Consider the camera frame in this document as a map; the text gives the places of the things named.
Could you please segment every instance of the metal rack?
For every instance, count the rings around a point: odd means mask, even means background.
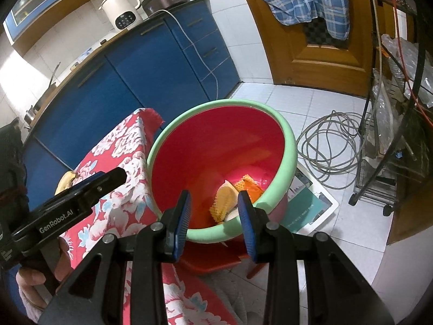
[[[378,0],[392,5],[391,0]],[[373,3],[370,0],[372,15],[374,15]],[[427,26],[420,11],[418,4],[414,0],[397,0],[397,8],[408,13],[416,19],[418,59],[415,77],[413,79],[412,91],[418,101],[418,92],[421,87],[421,80],[424,71],[426,57],[424,33]],[[373,18],[373,30],[376,31],[375,19]],[[373,44],[376,49],[378,38],[373,32]],[[388,55],[390,69],[395,72],[403,72],[399,61],[381,45]],[[376,62],[376,52],[373,52],[373,65]],[[359,126],[359,133],[362,137],[361,142],[367,137],[366,145],[363,147],[355,179],[354,193],[349,199],[350,205],[355,205],[361,197],[367,197],[385,204],[383,215],[389,216],[391,212],[398,209],[407,197],[414,194],[423,185],[432,171],[432,161],[427,145],[425,132],[422,128],[420,116],[415,109],[415,101],[411,97],[404,101],[403,106],[399,106],[399,112],[403,114],[401,124],[396,131],[394,138],[385,153],[380,153],[378,145],[378,127],[374,109],[375,95],[372,90],[374,82],[373,72],[370,83],[370,91],[367,95],[362,120]],[[404,91],[405,80],[397,79],[399,88]],[[369,104],[371,103],[372,114],[367,116]],[[416,184],[407,184],[408,180]]]

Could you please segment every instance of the white power cord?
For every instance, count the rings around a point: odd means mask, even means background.
[[[173,17],[173,19],[176,21],[176,23],[178,24],[179,28],[181,29],[182,33],[185,35],[185,37],[188,39],[188,41],[191,43],[192,47],[194,48],[195,52],[197,53],[198,58],[200,58],[200,61],[203,63],[203,65],[207,68],[207,70],[209,71],[209,73],[211,75],[213,75],[213,77],[215,78],[215,82],[216,82],[216,98],[215,100],[218,100],[218,95],[219,95],[219,89],[218,89],[218,79],[217,77],[215,77],[214,73],[211,71],[211,69],[207,66],[207,64],[204,63],[203,59],[201,58],[200,54],[198,53],[198,50],[195,46],[195,44],[192,42],[192,40],[189,38],[189,36],[187,36],[187,33],[185,33],[185,31],[183,30],[181,24],[179,23],[178,19],[172,15],[171,12],[167,11],[167,10],[158,10],[159,11],[163,11],[168,13],[171,17]]]
[[[380,32],[379,32],[379,20],[376,2],[373,0],[373,9],[375,13],[375,22],[376,22],[376,34],[378,38],[379,44],[379,87],[382,84],[382,41],[380,40]],[[376,111],[376,107],[378,104],[378,97],[376,97],[374,106],[372,109],[372,113],[367,113],[365,117],[365,122],[370,123],[370,119],[374,111]],[[304,159],[305,166],[308,171],[324,186],[330,189],[345,189],[349,187],[354,181],[355,178],[347,183],[343,187],[334,187],[325,182],[330,178],[331,175],[336,174],[345,174],[350,172],[353,168],[356,168],[358,165],[358,161],[362,159],[360,157],[361,152],[364,146],[367,143],[367,136],[365,135],[364,141],[358,148],[357,137],[358,128],[359,128],[359,120],[362,116],[358,113],[342,113],[332,111],[330,115],[321,117],[311,123],[306,129],[302,131],[299,137],[296,140],[296,146],[298,148],[298,154],[300,157]],[[319,136],[326,136],[327,149],[329,154],[326,155],[320,151],[319,148]],[[341,137],[346,141],[343,149],[339,151],[339,153],[333,155],[332,148],[330,144],[330,135]],[[300,148],[298,144],[304,138]],[[352,154],[349,159],[334,164],[332,161],[337,157],[341,156],[343,152],[345,152],[347,147],[352,149]],[[318,171],[320,175],[317,176],[315,172],[313,172],[312,168],[315,171]]]

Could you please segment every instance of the wooden door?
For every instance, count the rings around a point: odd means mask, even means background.
[[[309,44],[305,23],[285,26],[263,0],[247,0],[257,24],[274,84],[294,84],[366,96],[372,66],[370,0],[349,0],[345,45]]]

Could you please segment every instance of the bucket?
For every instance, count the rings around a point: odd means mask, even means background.
[[[148,157],[148,177],[156,208],[174,207],[183,189],[191,193],[187,239],[217,243],[242,234],[239,216],[215,226],[209,208],[228,180],[249,174],[265,190],[253,204],[270,213],[293,179],[295,137],[286,119],[250,100],[205,103],[171,122]]]

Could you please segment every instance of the floral tablecloth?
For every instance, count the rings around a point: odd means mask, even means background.
[[[138,109],[108,133],[76,168],[73,184],[96,172],[116,166],[127,173],[126,183],[103,197],[93,213],[62,235],[69,244],[75,268],[105,233],[118,237],[138,233],[156,221],[146,176],[146,159],[153,135],[162,124],[153,109]],[[197,277],[171,264],[163,264],[163,283],[167,316],[173,325],[235,324],[218,297]],[[129,301],[132,263],[126,271],[123,323],[130,324]]]

